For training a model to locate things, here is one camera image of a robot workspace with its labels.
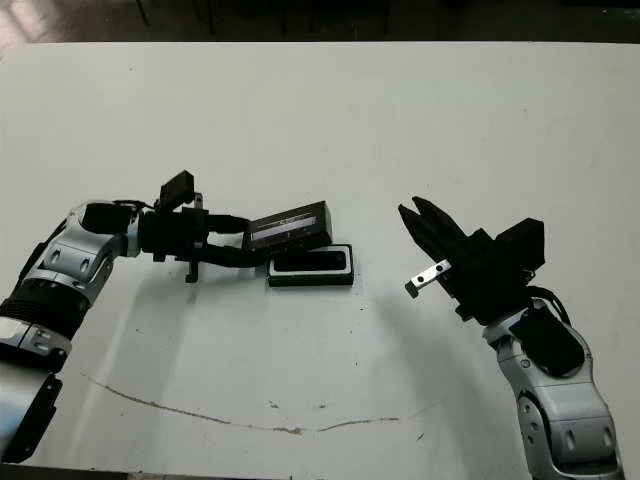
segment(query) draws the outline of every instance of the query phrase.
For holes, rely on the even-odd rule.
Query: white table surface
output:
[[[0,63],[6,294],[70,207],[152,201],[184,168],[217,212],[327,200],[357,271],[351,289],[272,290],[253,270],[205,266],[186,285],[186,265],[119,260],[29,463],[528,478],[515,402],[481,328],[459,321],[439,287],[416,301],[403,289],[431,263],[396,211],[420,194],[469,233],[544,220],[537,284],[591,345],[627,476],[640,476],[639,88],[631,45],[16,49]]]

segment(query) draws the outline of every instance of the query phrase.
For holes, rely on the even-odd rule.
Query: black box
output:
[[[277,255],[269,262],[269,286],[353,285],[351,245],[329,245]]]
[[[330,243],[331,215],[322,201],[249,222],[242,248],[271,256]]]

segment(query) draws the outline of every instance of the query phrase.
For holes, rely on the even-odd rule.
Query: cable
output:
[[[141,200],[114,200],[113,203],[115,203],[116,205],[133,205],[138,210],[142,210],[143,208],[148,208],[149,210],[155,210],[154,207],[152,207],[148,203],[143,202]]]
[[[31,252],[31,255],[29,255],[27,262],[22,267],[22,270],[20,270],[16,286],[13,287],[14,291],[20,286],[22,280],[24,280],[25,275],[29,272],[29,270],[31,270],[31,267],[33,267],[33,265],[36,263],[36,260],[38,260],[40,255],[42,255],[42,252],[44,252],[44,249],[47,248],[47,245],[49,245],[49,243],[51,243],[51,240],[53,240],[60,232],[62,232],[62,230],[65,229],[66,224],[67,220],[65,219],[60,222],[60,225],[58,225],[53,232],[51,232],[49,238],[47,238],[44,242],[40,242],[38,245],[36,245],[36,247]]]
[[[564,308],[564,305],[560,301],[560,299],[553,293],[551,290],[543,287],[536,287],[533,285],[529,285],[527,291],[530,293],[532,297],[542,298],[551,304],[554,310],[558,313],[560,320],[571,326],[571,320],[569,320],[569,314],[567,310]]]

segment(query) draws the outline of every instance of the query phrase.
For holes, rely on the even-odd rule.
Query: crack on table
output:
[[[399,417],[380,417],[380,418],[370,418],[366,420],[349,420],[348,422],[336,423],[335,425],[331,425],[329,427],[324,427],[316,430],[318,433],[328,432],[329,430],[334,430],[336,428],[348,427],[350,425],[362,425],[365,423],[379,423],[379,422],[399,422]]]
[[[97,385],[98,387],[101,387],[101,388],[105,389],[107,392],[112,393],[113,395],[116,395],[116,396],[118,396],[120,398],[124,398],[125,400],[129,400],[130,402],[134,402],[134,403],[137,403],[139,405],[144,405],[144,406],[147,406],[147,407],[157,408],[158,410],[165,410],[167,412],[173,412],[173,413],[178,413],[178,414],[181,414],[181,415],[186,415],[188,417],[193,417],[193,418],[197,418],[197,419],[200,419],[200,420],[206,420],[208,422],[214,422],[214,423],[218,423],[218,424],[221,424],[221,425],[228,425],[228,426],[231,426],[231,427],[249,428],[249,429],[252,429],[252,430],[271,431],[271,432],[282,432],[282,433],[287,433],[289,435],[302,435],[304,432],[323,433],[323,432],[328,432],[330,430],[335,430],[337,428],[344,428],[344,427],[349,427],[349,426],[353,426],[353,425],[365,425],[365,424],[370,424],[370,423],[399,422],[399,421],[401,421],[400,417],[367,418],[367,419],[359,419],[359,420],[348,420],[348,421],[345,421],[345,422],[336,423],[335,425],[329,425],[328,427],[323,427],[323,428],[265,427],[265,426],[251,425],[251,424],[246,424],[246,423],[236,423],[236,422],[232,422],[230,420],[224,420],[222,418],[212,417],[212,416],[209,416],[209,415],[203,415],[201,413],[191,412],[189,410],[183,410],[182,408],[169,407],[168,405],[162,405],[162,404],[157,403],[157,402],[144,400],[142,398],[135,397],[133,395],[129,395],[127,393],[121,392],[120,390],[117,390],[117,389],[107,385],[106,383],[102,383],[102,382],[96,380],[95,378],[87,375],[86,373],[80,373],[80,375],[82,375],[84,378],[86,378],[92,384]],[[418,412],[414,413],[413,415],[409,416],[407,419],[410,420],[410,419],[416,417],[417,415],[420,415],[420,414],[424,413],[425,411],[427,411],[427,410],[429,410],[429,409],[431,409],[431,408],[433,408],[433,407],[435,407],[437,405],[440,405],[445,400],[441,400],[441,401],[436,402],[434,404],[428,405],[428,406],[422,408],[421,410],[419,410]]]

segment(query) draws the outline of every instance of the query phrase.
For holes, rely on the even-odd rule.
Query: robotic arm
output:
[[[544,225],[526,219],[492,239],[467,236],[419,197],[400,205],[414,241],[437,263],[406,284],[415,298],[437,280],[475,318],[516,397],[529,472],[537,480],[623,480],[611,413],[593,383],[593,357],[549,290],[528,286],[544,264]],[[548,308],[551,305],[554,315]]]
[[[194,203],[194,208],[183,207]],[[0,460],[31,456],[55,412],[62,382],[55,377],[87,310],[104,287],[116,257],[140,251],[228,267],[265,262],[260,252],[207,244],[209,232],[240,233],[248,220],[210,215],[182,172],[165,184],[154,206],[138,201],[89,202],[74,210],[35,248],[0,305]]]

